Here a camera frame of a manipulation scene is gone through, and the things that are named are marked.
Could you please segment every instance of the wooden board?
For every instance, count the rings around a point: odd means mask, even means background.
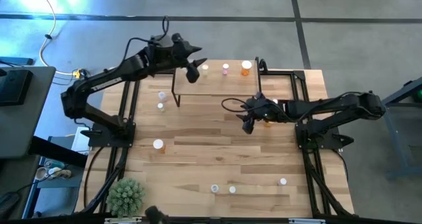
[[[322,72],[306,70],[305,75],[310,100],[327,98]],[[123,84],[108,88],[102,110],[117,114],[122,90]],[[126,177],[140,181],[146,188],[145,205],[139,215],[156,205],[170,216],[311,216],[303,158],[297,149],[293,124],[268,128],[258,122],[253,134],[247,135],[235,114],[222,109],[220,102],[225,96],[183,96],[178,108],[170,91],[170,75],[141,82],[135,116],[137,133],[125,171]],[[292,98],[290,81],[283,76],[263,76],[262,91],[269,98]],[[158,92],[168,97],[164,113],[156,107]],[[227,106],[236,109],[239,104],[228,102]],[[164,154],[152,147],[157,138],[166,145]],[[92,166],[88,201],[104,182],[109,151],[105,148]],[[93,154],[90,152],[87,166]],[[321,159],[328,187],[353,213],[342,160],[325,150],[321,151]],[[287,185],[278,186],[280,178],[286,178]],[[76,210],[82,209],[83,183]],[[217,194],[211,192],[212,184],[220,187]],[[230,186],[236,187],[235,194],[229,194]],[[322,210],[319,189],[316,193]]]
[[[207,75],[201,76],[191,84],[186,79],[183,69],[176,69],[174,92],[177,95],[244,95],[253,96],[258,91],[258,72],[256,61],[250,60],[252,68],[248,76],[241,75],[243,60],[207,60]],[[223,64],[229,65],[229,73],[223,75]]]

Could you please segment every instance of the green object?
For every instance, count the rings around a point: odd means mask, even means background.
[[[132,217],[142,207],[144,196],[145,190],[138,181],[123,178],[110,188],[106,203],[112,215]]]

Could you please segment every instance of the black stand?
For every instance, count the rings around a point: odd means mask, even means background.
[[[52,142],[38,138],[37,136],[32,138],[32,143],[28,153],[42,155],[50,159],[55,159],[57,161],[62,161],[79,167],[85,167],[87,159],[86,155],[62,148]]]

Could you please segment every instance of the white object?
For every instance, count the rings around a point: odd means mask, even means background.
[[[158,98],[160,99],[160,101],[161,101],[162,103],[164,103],[164,102],[166,102],[166,101],[167,101],[167,96],[166,96],[166,93],[164,93],[164,92],[160,92],[160,93],[158,93]]]
[[[227,63],[223,64],[223,75],[227,75],[229,73],[229,65]]]
[[[201,66],[202,75],[206,76],[208,74],[208,65]]]
[[[35,173],[35,179],[37,181],[45,179],[46,176],[47,176],[47,169],[45,167],[40,167],[37,169],[37,172]]]
[[[218,192],[218,185],[216,185],[216,184],[211,185],[211,192],[217,193]]]
[[[161,112],[164,112],[164,104],[163,104],[163,103],[158,103],[157,108],[158,108]]]
[[[154,143],[152,145],[154,146],[155,149],[160,150],[160,149],[163,149],[164,142],[161,139],[157,139],[157,140],[154,141]]]
[[[92,148],[88,146],[88,143],[90,142],[90,138],[80,133],[83,130],[89,130],[89,128],[80,126],[76,129],[75,138],[73,139],[73,143],[72,143],[72,151],[79,152],[80,154],[88,155],[88,152]]]
[[[242,67],[244,69],[250,69],[252,67],[252,63],[250,61],[243,61],[242,62]]]
[[[278,181],[278,184],[279,184],[279,185],[286,185],[286,184],[287,184],[287,180],[286,180],[285,178],[281,178],[281,179]]]
[[[72,175],[72,171],[70,170],[64,170],[58,167],[54,167],[50,170],[48,170],[49,179],[54,179],[57,177],[62,177],[64,179],[68,179]]]
[[[229,192],[230,192],[230,194],[234,194],[234,193],[236,193],[236,187],[231,186],[231,187],[229,188]]]

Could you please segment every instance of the concrete floor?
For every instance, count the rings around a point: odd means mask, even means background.
[[[293,17],[291,0],[51,0],[58,13],[137,16],[269,16]],[[298,0],[302,17],[422,18],[421,0]],[[0,13],[49,13],[44,0],[0,0]],[[41,65],[38,50],[50,20],[0,19],[0,52],[31,57]],[[303,24],[312,69],[322,69],[329,96],[373,90],[381,98],[422,75],[422,24]],[[278,69],[303,69],[294,22],[171,22],[193,45],[204,49],[195,58],[267,60]],[[115,66],[131,37],[161,33],[160,22],[58,21],[45,59],[59,70],[87,68],[92,73]],[[144,47],[134,43],[130,53]],[[52,86],[36,129],[40,137],[74,133],[76,125],[63,114]],[[99,106],[101,94],[90,98]],[[394,181],[385,172],[397,169],[384,120],[355,121],[340,127],[355,138],[345,148],[349,187],[356,214],[362,217],[421,222],[422,178]],[[55,209],[48,202],[38,211]]]

